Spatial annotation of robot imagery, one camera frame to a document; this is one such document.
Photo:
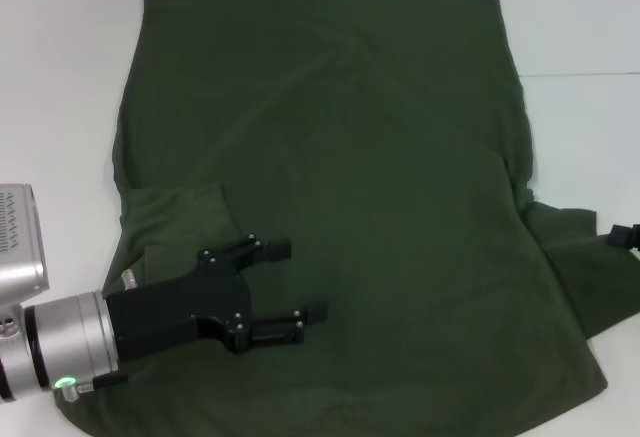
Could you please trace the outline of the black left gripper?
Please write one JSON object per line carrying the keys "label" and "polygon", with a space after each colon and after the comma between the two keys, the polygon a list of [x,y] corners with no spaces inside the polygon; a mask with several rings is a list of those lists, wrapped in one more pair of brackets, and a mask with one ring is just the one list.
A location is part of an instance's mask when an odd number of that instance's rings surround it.
{"label": "black left gripper", "polygon": [[328,319],[327,305],[252,318],[249,288],[239,272],[289,260],[288,238],[265,241],[254,234],[197,254],[186,275],[106,297],[118,359],[130,362],[202,339],[232,354],[302,344],[309,326]]}

